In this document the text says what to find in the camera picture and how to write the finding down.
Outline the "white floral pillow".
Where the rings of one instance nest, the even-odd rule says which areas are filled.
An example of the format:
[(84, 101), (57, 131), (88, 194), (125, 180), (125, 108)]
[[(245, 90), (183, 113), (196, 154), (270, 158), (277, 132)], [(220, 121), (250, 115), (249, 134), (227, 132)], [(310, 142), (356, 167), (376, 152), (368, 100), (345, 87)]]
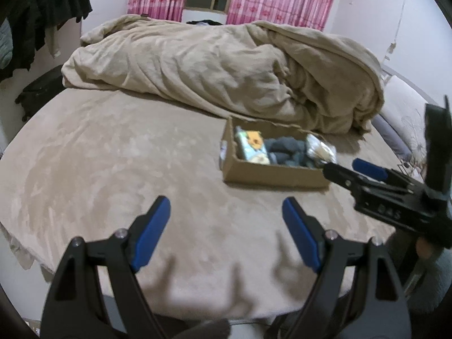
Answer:
[(427, 154), (424, 112), (427, 101), (405, 81), (391, 76), (384, 87), (383, 119), (420, 161)]

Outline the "black suitcase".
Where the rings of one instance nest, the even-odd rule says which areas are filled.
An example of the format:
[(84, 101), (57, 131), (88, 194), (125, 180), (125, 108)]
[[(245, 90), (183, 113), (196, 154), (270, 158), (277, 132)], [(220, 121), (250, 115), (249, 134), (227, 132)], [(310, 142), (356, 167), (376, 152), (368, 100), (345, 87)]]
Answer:
[(26, 86), (15, 99), (15, 103), (20, 104), (24, 110), (21, 119), (23, 123), (65, 89), (61, 69), (62, 66), (59, 65), (49, 70)]

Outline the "green white tissue pack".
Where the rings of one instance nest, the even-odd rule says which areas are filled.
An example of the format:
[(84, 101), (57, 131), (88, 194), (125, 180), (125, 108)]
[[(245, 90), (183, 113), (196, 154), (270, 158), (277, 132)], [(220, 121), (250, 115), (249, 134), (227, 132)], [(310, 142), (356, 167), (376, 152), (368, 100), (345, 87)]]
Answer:
[(238, 157), (253, 164), (270, 164), (264, 138), (259, 131), (235, 128), (234, 138), (238, 145)]

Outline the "brown cardboard box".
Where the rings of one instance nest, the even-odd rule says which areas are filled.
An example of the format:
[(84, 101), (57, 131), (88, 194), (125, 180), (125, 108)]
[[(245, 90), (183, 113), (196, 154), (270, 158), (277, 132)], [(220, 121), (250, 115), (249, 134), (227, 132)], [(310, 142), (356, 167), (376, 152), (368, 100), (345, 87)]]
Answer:
[(293, 167), (278, 164), (256, 164), (244, 159), (236, 130), (251, 131), (245, 141), (253, 141), (257, 135), (262, 138), (293, 137), (305, 140), (310, 134), (297, 125), (283, 125), (264, 120), (245, 120), (235, 116), (227, 119), (219, 156), (223, 181), (227, 183), (259, 185), (282, 188), (327, 188), (330, 182), (319, 168)]

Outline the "silver foil snack bag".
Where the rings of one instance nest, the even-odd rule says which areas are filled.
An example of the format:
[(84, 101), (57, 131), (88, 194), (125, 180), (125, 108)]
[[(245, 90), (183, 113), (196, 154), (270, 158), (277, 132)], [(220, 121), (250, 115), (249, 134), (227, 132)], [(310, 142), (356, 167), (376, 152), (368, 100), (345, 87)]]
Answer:
[(306, 137), (306, 155), (318, 168), (328, 163), (337, 163), (336, 148), (313, 134)]

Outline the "black clothes on rack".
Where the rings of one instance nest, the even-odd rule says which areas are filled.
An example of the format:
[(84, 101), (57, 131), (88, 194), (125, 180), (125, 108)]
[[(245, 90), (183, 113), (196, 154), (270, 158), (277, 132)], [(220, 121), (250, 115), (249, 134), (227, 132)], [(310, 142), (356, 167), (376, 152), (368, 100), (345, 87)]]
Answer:
[(56, 56), (55, 31), (91, 12), (90, 0), (1, 0), (1, 79), (17, 69), (29, 70), (44, 45)]

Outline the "beige rumpled duvet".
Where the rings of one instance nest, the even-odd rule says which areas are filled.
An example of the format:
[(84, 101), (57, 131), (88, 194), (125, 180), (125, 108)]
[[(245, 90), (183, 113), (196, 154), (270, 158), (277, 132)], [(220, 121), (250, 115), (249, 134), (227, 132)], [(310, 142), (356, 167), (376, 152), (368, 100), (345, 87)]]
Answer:
[(199, 26), (124, 15), (83, 35), (62, 76), (68, 88), (154, 94), (325, 134), (367, 131), (384, 105), (382, 68), (367, 48), (268, 21)]

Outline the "grey sock pair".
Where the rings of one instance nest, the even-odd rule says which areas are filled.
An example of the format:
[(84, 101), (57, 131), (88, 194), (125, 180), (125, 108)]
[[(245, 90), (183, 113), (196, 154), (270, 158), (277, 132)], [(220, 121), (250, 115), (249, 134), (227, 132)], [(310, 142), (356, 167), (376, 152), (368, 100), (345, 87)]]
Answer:
[(303, 140), (287, 136), (267, 138), (264, 145), (271, 164), (316, 168), (314, 161), (307, 155), (307, 144)]

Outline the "beige bed sheet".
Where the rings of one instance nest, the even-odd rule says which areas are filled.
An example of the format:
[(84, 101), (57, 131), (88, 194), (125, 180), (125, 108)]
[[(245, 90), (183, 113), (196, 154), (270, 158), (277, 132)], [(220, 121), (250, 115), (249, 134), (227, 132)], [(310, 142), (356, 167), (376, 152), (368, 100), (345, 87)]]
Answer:
[(70, 240), (102, 240), (166, 196), (171, 217), (137, 275), (151, 309), (181, 319), (266, 318), (295, 311), (315, 276), (283, 222), (295, 197), (350, 240), (393, 228), (354, 210), (350, 193), (225, 184), (225, 120), (152, 95), (69, 89), (1, 158), (1, 225), (55, 271)]

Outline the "grey pillow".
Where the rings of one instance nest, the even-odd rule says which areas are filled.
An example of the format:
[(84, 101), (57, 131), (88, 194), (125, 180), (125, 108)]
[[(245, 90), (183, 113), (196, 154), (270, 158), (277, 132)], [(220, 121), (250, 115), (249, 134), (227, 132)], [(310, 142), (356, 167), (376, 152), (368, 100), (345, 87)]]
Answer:
[(411, 150), (381, 115), (374, 117), (371, 121), (371, 124), (375, 127), (380, 136), (382, 136), (385, 143), (391, 148), (391, 150), (397, 155), (400, 160), (402, 160), (403, 162), (411, 161)]

